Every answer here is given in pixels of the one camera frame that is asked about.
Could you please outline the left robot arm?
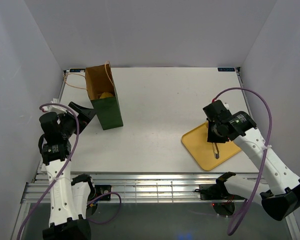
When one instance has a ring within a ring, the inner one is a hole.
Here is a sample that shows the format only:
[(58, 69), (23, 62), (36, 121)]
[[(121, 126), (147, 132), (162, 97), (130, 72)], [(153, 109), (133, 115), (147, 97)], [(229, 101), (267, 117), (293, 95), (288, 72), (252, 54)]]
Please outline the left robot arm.
[(72, 101), (68, 106), (69, 110), (62, 111), (57, 103), (39, 118), (43, 130), (39, 150), (51, 185), (49, 226), (42, 231), (45, 240), (92, 237), (86, 209), (87, 201), (96, 195), (96, 187), (86, 173), (71, 178), (75, 146), (69, 139), (72, 135), (79, 136), (96, 112)]

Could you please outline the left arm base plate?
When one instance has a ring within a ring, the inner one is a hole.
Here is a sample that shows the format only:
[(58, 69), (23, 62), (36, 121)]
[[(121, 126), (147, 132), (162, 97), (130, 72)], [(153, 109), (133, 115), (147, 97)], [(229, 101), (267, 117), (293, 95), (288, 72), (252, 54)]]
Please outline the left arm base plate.
[(96, 184), (94, 186), (94, 191), (89, 195), (88, 200), (92, 201), (100, 195), (109, 193), (112, 190), (112, 186), (109, 184)]

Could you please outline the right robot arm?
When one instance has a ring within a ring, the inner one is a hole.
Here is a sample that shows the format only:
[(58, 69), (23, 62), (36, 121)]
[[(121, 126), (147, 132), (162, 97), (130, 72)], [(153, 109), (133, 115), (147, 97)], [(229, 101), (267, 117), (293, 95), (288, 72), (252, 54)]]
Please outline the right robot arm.
[(281, 221), (300, 207), (300, 177), (292, 172), (266, 143), (257, 124), (244, 111), (235, 114), (216, 100), (203, 108), (207, 117), (207, 141), (213, 149), (227, 142), (239, 147), (258, 168), (266, 184), (255, 187), (252, 181), (226, 172), (202, 194), (227, 199), (230, 195), (249, 198), (261, 205), (274, 220)]

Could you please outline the metal tongs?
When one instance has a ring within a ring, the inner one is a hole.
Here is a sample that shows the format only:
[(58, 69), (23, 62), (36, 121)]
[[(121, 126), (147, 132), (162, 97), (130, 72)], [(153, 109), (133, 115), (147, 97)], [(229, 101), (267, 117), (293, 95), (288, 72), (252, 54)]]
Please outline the metal tongs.
[(219, 151), (217, 143), (215, 143), (215, 142), (212, 143), (212, 150), (213, 150), (213, 155), (214, 155), (215, 159), (219, 159), (220, 151)]

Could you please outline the orange bagel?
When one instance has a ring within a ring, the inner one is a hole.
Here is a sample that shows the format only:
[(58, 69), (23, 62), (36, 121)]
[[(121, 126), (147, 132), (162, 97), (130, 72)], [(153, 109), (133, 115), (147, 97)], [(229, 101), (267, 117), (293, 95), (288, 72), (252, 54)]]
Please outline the orange bagel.
[(115, 95), (112, 94), (111, 92), (103, 92), (100, 96), (99, 99), (106, 99), (106, 98), (112, 98)]

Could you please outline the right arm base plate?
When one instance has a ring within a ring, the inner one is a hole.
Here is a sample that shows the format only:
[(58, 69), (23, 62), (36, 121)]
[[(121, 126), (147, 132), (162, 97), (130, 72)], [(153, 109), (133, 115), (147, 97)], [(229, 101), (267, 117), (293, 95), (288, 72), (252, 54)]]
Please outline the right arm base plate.
[(245, 198), (228, 193), (225, 189), (218, 184), (200, 184), (198, 188), (194, 190), (199, 194), (201, 200), (244, 200)]

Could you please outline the green paper bag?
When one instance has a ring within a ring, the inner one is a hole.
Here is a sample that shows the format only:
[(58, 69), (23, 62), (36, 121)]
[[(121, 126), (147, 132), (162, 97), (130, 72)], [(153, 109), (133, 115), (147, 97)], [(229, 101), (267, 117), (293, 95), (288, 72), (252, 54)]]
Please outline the green paper bag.
[[(75, 89), (86, 90), (88, 98), (96, 111), (96, 116), (103, 130), (123, 127), (119, 100), (112, 75), (111, 63), (106, 61), (103, 65), (87, 67), (84, 70), (85, 86), (77, 86), (68, 82), (69, 75), (81, 74), (69, 72), (64, 75), (63, 81), (67, 86)], [(114, 97), (99, 99), (103, 92), (114, 94)]]

